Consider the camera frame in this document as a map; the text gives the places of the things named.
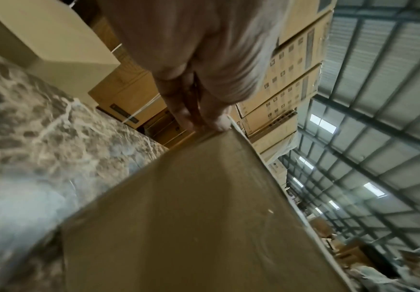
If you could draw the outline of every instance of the corrugated metal roof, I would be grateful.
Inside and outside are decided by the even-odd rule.
[[[384,15],[418,9],[420,0],[339,0],[336,11],[344,6],[381,9]],[[396,136],[400,130],[420,139],[420,20],[388,15],[334,18],[319,92],[393,129],[382,131],[311,100],[297,109],[300,146],[282,159],[289,178],[304,184],[291,182],[313,213],[319,216],[320,208],[346,237],[360,234],[371,242],[390,234],[378,246],[387,256],[399,256],[400,249],[420,247],[420,148]],[[310,122],[311,114],[336,131]],[[369,182],[384,196],[364,187]]]

